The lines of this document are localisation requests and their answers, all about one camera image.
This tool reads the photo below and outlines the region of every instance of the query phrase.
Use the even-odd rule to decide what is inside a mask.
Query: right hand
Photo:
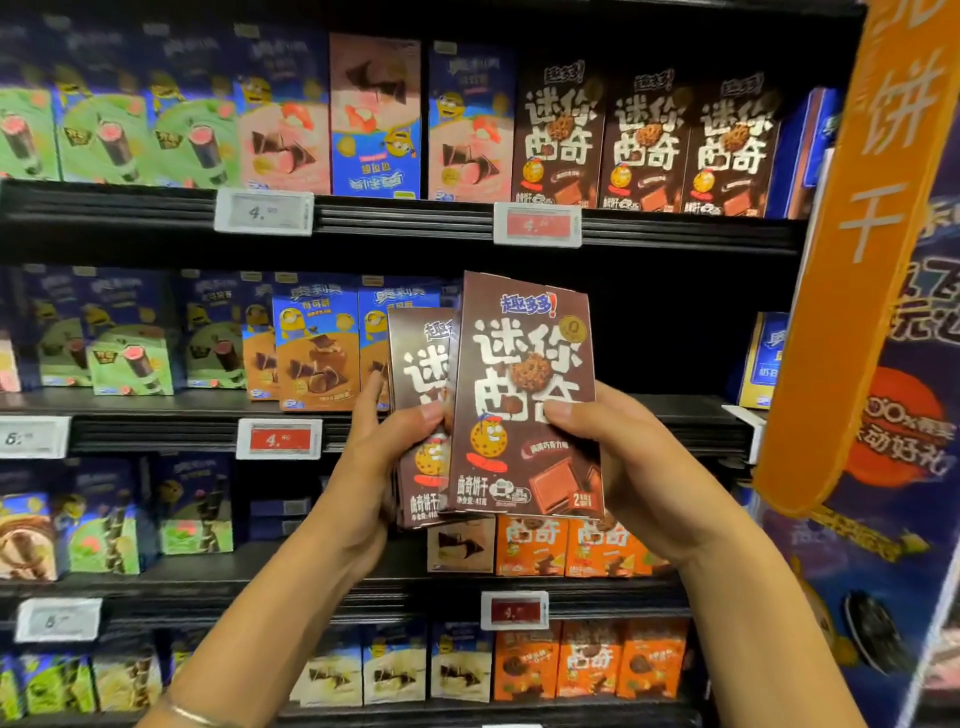
[[[607,509],[678,569],[733,536],[758,532],[746,511],[654,415],[597,382],[596,401],[548,400],[552,425],[600,443]]]

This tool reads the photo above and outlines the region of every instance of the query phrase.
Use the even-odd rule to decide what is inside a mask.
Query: brown cookie box
[[[780,92],[762,72],[699,86],[683,212],[763,217],[780,121]]]
[[[674,68],[620,75],[608,91],[600,207],[680,212],[693,88]]]
[[[391,308],[390,394],[394,410],[416,407],[445,395],[452,308]],[[449,443],[440,425],[407,450],[396,466],[400,525],[421,528],[441,522],[447,485]]]
[[[461,314],[446,509],[602,517],[598,447],[543,414],[547,400],[594,400],[587,296],[467,272]]]
[[[528,59],[519,74],[513,199],[596,207],[604,82],[592,61]]]

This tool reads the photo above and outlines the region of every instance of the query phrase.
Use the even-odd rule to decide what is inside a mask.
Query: cookie illustration
[[[510,366],[510,379],[525,392],[539,392],[550,381],[551,375],[550,362],[536,352]]]

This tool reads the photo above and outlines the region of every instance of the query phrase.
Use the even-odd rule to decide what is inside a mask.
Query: red label
[[[304,429],[260,429],[250,434],[251,450],[310,450],[309,427]]]

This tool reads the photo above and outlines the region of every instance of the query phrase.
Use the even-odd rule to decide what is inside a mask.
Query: blue packaging
[[[140,42],[157,183],[239,186],[233,39],[219,31],[150,22],[143,24]]]

